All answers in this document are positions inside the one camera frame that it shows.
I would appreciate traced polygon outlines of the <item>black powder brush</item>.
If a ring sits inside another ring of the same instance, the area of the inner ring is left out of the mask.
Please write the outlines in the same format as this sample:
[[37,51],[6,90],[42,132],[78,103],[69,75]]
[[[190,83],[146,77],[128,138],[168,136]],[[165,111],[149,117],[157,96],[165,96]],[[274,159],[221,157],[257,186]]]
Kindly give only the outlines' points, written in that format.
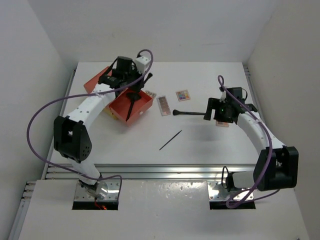
[[195,116],[204,116],[205,113],[204,112],[193,112],[193,111],[179,111],[177,109],[174,109],[172,111],[172,114],[174,116],[178,116],[178,115],[195,115]]

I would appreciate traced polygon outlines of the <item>orange top drawer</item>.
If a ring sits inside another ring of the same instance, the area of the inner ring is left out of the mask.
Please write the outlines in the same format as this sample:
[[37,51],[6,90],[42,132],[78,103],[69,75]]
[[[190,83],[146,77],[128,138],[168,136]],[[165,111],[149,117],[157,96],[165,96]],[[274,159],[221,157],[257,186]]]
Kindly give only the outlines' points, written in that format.
[[109,104],[110,111],[127,126],[136,122],[153,105],[153,98],[144,91],[124,90]]

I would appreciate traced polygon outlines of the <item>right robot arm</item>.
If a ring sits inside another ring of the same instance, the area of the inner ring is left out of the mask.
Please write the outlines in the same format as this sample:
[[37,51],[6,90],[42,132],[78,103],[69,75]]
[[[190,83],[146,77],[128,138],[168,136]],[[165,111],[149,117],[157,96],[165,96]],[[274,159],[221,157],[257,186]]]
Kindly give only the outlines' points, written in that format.
[[241,87],[220,88],[220,98],[208,99],[204,120],[234,123],[258,153],[250,184],[259,191],[290,189],[297,185],[299,152],[278,140],[262,121],[257,108],[245,103]]

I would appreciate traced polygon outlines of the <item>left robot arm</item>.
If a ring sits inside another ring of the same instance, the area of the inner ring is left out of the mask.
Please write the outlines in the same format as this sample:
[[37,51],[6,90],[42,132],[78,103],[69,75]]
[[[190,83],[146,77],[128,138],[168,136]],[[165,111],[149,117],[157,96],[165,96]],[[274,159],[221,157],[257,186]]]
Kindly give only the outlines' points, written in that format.
[[153,60],[138,54],[135,59],[118,56],[101,73],[90,95],[66,116],[58,116],[53,123],[54,149],[68,159],[79,172],[79,182],[94,193],[102,178],[89,155],[92,142],[88,130],[103,109],[112,102],[112,93],[121,93],[128,87],[142,87]]

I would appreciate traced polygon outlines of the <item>black medium makeup brush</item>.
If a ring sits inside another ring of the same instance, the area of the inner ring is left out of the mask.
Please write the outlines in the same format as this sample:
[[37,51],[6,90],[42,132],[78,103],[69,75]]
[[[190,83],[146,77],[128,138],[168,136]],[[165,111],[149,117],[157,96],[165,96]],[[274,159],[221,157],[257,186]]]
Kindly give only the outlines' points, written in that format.
[[141,81],[139,87],[140,87],[141,89],[144,88],[144,87],[145,87],[145,84],[147,83],[147,81],[148,81],[152,76],[153,76],[153,74],[152,74],[151,72],[149,72],[149,73],[147,74],[147,76]]

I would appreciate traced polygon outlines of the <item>black fan brush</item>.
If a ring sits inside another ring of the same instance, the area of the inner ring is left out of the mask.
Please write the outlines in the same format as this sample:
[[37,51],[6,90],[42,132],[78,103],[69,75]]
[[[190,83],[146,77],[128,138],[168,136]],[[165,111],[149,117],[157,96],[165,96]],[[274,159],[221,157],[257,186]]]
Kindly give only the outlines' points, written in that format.
[[135,102],[140,100],[141,96],[137,92],[128,92],[126,94],[126,97],[130,100],[130,106],[129,106],[129,110],[128,110],[128,113],[127,113],[127,116],[126,116],[126,120],[125,120],[127,122],[129,120],[130,116],[131,116],[131,113],[132,113],[133,106],[134,106]]

